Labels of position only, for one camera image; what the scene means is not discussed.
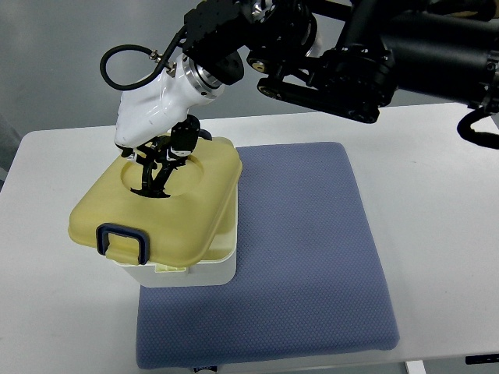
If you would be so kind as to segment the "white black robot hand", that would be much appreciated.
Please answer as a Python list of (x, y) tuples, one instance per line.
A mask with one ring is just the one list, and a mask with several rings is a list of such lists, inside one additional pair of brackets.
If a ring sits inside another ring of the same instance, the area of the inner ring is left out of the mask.
[(114, 139), (122, 150), (122, 158), (138, 163), (139, 146), (184, 122), (190, 108), (209, 104), (224, 88), (206, 69), (180, 55), (152, 82), (123, 92)]

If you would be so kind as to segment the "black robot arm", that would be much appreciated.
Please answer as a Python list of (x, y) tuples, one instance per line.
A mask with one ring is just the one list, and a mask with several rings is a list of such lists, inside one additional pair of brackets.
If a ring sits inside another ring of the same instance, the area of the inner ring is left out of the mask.
[(222, 83), (240, 48), (276, 100), (373, 123), (402, 89), (498, 111), (494, 1), (204, 1), (184, 17), (183, 52)]

